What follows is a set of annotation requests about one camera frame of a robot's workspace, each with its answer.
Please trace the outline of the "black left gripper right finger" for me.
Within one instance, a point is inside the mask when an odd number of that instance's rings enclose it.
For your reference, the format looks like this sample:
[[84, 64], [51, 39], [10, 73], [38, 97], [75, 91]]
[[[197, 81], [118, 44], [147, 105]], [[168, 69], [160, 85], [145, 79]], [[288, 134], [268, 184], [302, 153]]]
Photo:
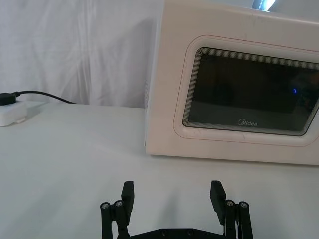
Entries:
[[226, 239], [252, 239], [249, 204], [241, 201], [236, 204], [226, 199], [226, 193], [220, 181], [213, 180], [210, 186], [210, 199], [220, 224], [224, 228]]

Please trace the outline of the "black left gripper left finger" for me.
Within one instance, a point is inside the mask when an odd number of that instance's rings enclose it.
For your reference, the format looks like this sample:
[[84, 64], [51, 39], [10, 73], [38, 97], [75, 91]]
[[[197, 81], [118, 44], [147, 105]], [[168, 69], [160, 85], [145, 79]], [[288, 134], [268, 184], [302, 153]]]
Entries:
[[117, 200], [114, 204], [104, 202], [100, 205], [103, 239], [113, 238], [112, 222], [117, 223], [119, 239], [130, 238], [127, 226], [130, 223], [134, 198], [134, 182], [126, 181], [123, 185], [120, 200]]

